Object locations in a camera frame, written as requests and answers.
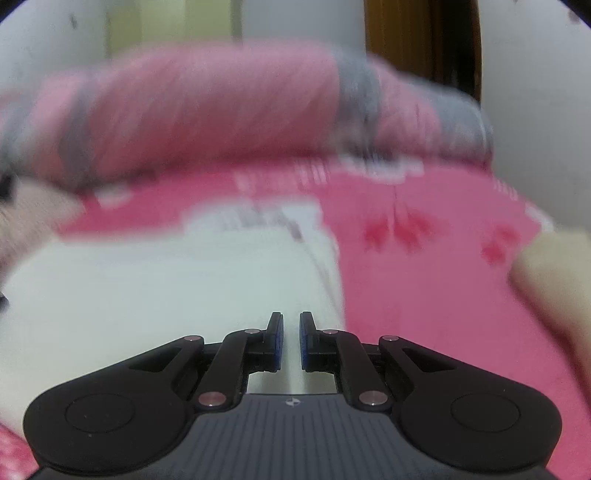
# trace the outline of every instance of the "gray pattern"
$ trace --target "gray pattern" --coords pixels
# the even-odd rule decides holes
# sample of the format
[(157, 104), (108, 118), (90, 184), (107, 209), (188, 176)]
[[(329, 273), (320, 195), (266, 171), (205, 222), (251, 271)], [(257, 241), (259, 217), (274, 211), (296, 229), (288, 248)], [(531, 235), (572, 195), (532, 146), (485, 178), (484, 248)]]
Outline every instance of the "gray pattern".
[(94, 158), (88, 129), (94, 89), (92, 80), (80, 88), (58, 145), (64, 163), (65, 183), (72, 190), (87, 186), (94, 180)]
[(337, 150), (366, 154), (373, 150), (380, 113), (380, 86), (364, 54), (333, 53), (339, 70), (339, 108), (332, 143)]
[(480, 105), (456, 89), (405, 75), (404, 79), (426, 97), (440, 120), (441, 155), (454, 158), (481, 157), (492, 152), (492, 125)]
[(4, 107), (6, 124), (0, 137), (0, 174), (28, 174), (32, 158), (26, 155), (27, 126), (35, 106), (32, 95), (19, 97)]
[[(543, 468), (495, 476), (455, 470), (407, 443), (386, 415), (355, 410), (340, 394), (290, 400), (245, 395), (233, 410), (199, 417), (152, 465), (110, 479), (556, 480)], [(35, 476), (75, 478), (48, 469)]]

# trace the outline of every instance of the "wooden door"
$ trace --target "wooden door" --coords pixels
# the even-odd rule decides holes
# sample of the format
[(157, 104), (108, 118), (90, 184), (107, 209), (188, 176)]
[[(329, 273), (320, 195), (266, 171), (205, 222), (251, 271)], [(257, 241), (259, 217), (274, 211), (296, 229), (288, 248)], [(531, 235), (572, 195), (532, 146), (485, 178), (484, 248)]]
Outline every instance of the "wooden door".
[(477, 0), (365, 0), (367, 49), (398, 70), (480, 99)]
[(365, 0), (368, 51), (396, 68), (432, 79), (430, 0)]

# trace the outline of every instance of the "pink bedsheet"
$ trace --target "pink bedsheet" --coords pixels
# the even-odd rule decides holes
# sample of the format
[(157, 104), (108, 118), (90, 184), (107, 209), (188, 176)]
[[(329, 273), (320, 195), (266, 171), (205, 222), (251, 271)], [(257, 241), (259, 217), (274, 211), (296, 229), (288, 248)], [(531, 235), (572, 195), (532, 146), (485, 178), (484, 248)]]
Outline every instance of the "pink bedsheet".
[[(108, 241), (182, 228), (199, 204), (286, 197), (316, 199), (337, 239), (349, 331), (364, 342), (400, 335), (539, 389), (563, 416), (550, 469), (589, 479), (591, 413), (569, 359), (507, 281), (515, 253), (550, 223), (482, 171), (409, 158), (178, 171), (132, 185), (108, 206), (88, 196), (86, 212), (60, 234)], [(292, 227), (294, 241), (305, 241)], [(25, 444), (0, 431), (0, 480), (33, 468)]]

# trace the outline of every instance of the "beige cloth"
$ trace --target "beige cloth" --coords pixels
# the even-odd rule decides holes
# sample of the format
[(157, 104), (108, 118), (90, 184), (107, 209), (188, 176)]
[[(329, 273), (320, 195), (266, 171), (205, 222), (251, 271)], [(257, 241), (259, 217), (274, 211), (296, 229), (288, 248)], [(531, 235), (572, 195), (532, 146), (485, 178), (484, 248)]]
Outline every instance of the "beige cloth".
[(16, 263), (82, 211), (78, 198), (45, 184), (17, 180), (14, 201), (0, 204), (0, 284)]
[(591, 238), (581, 230), (539, 234), (511, 280), (550, 329), (571, 344), (591, 395)]

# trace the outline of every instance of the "bed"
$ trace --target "bed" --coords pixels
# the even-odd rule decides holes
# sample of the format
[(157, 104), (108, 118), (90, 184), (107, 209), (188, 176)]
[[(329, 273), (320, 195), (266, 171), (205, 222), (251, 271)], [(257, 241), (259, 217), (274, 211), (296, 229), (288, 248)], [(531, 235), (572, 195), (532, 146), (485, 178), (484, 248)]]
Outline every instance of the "bed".
[[(281, 88), (273, 90), (271, 100), (269, 83), (258, 83), (267, 92), (264, 101), (271, 102), (266, 105), (275, 109), (257, 103), (258, 90), (245, 100), (256, 108), (237, 106), (244, 91), (228, 95), (236, 82), (222, 82), (229, 99), (215, 103), (207, 95), (219, 96), (221, 90), (207, 86), (202, 98), (211, 102), (204, 110), (214, 113), (198, 119), (203, 130), (197, 139), (187, 133), (186, 117), (178, 110), (167, 116), (157, 109), (154, 116), (142, 95), (130, 93), (139, 80), (144, 91), (157, 87), (147, 76), (138, 80), (138, 73), (154, 71), (152, 61), (158, 68), (167, 65), (169, 72), (172, 55), (180, 62), (173, 62), (173, 69), (184, 67), (183, 49), (142, 53), (105, 70), (94, 91), (112, 99), (109, 88), (125, 85), (125, 109), (115, 101), (83, 103), (98, 105), (99, 111), (89, 107), (81, 115), (76, 107), (87, 98), (88, 77), (78, 74), (50, 79), (36, 93), (33, 107), (27, 97), (33, 127), (24, 131), (43, 135), (11, 134), (9, 152), (48, 153), (10, 166), (62, 190), (19, 182), (14, 205), (4, 209), (0, 246), (3, 265), (13, 268), (3, 287), (9, 306), (0, 317), (0, 421), (5, 426), (0, 480), (25, 478), (35, 468), (20, 439), (21, 421), (28, 403), (45, 389), (181, 336), (199, 334), (216, 342), (242, 327), (264, 327), (273, 311), (285, 317), (284, 367), (280, 375), (251, 378), (250, 391), (333, 390), (330, 378), (298, 368), (297, 319), (304, 310), (313, 312), (320, 328), (346, 329), (364, 342), (399, 335), (542, 391), (558, 406), (564, 423), (550, 469), (559, 478), (587, 480), (591, 414), (569, 358), (507, 280), (519, 249), (540, 230), (551, 229), (552, 221), (490, 174), (490, 130), (480, 110), (379, 62), (367, 65), (317, 46), (264, 48), (256, 72), (263, 63), (272, 68), (273, 85), (279, 82)], [(278, 62), (285, 61), (286, 52), (295, 57), (281, 70)], [(207, 72), (222, 65), (224, 75), (231, 76), (228, 65), (243, 71), (252, 64), (252, 57), (229, 60), (235, 52), (227, 47), (206, 53), (200, 65), (217, 59)], [(301, 78), (302, 63), (322, 75), (306, 76), (304, 86), (286, 84), (294, 71)], [(115, 74), (111, 68), (120, 70)], [(186, 69), (177, 71), (184, 75)], [(120, 81), (122, 75), (127, 83)], [(216, 86), (219, 75), (211, 76)], [(157, 92), (178, 99), (174, 88), (183, 89), (187, 79), (183, 76), (179, 86), (178, 77), (171, 78), (169, 88)], [(251, 77), (251, 88), (257, 78)], [(282, 97), (286, 91), (291, 96)], [(377, 104), (372, 100), (376, 91)], [(61, 103), (41, 101), (56, 92)], [(8, 111), (14, 113), (23, 97), (11, 102)], [(217, 115), (232, 102), (234, 115)], [(78, 122), (64, 114), (68, 109), (52, 111), (56, 104), (69, 105)], [(105, 121), (112, 118), (105, 105), (118, 109), (116, 126), (127, 128), (125, 135), (117, 131), (108, 148), (105, 138), (113, 135), (101, 129), (115, 129)], [(132, 126), (123, 110), (135, 115)], [(93, 114), (101, 121), (93, 122)], [(10, 125), (7, 118), (3, 124), (0, 115), (0, 133)], [(89, 133), (79, 127), (85, 118), (90, 118)], [(141, 128), (135, 129), (138, 118)], [(162, 118), (172, 118), (172, 125), (182, 121), (183, 128), (174, 129)], [(35, 129), (36, 122), (43, 127)], [(211, 126), (215, 122), (224, 125), (221, 137)], [(162, 130), (175, 132), (177, 140), (186, 135), (185, 150), (178, 142), (165, 143)], [(64, 131), (68, 135), (62, 138)], [(378, 147), (371, 151), (368, 131)], [(128, 177), (143, 159), (155, 158), (130, 140), (149, 132), (161, 140), (149, 147), (161, 148), (164, 142), (177, 149), (167, 158), (199, 150), (209, 152), (199, 157), (206, 161), (164, 162), (165, 168), (150, 174), (113, 181), (118, 174)], [(93, 142), (94, 135), (99, 141)], [(81, 138), (87, 142), (80, 143)], [(252, 155), (255, 147), (259, 150)], [(248, 159), (228, 161), (229, 153), (238, 155), (241, 149)], [(300, 150), (307, 154), (294, 154)], [(94, 162), (93, 168), (68, 163), (81, 155)], [(14, 157), (22, 160), (22, 155)], [(95, 182), (109, 180), (109, 187), (88, 187), (89, 172)], [(81, 184), (83, 193), (64, 193)]]

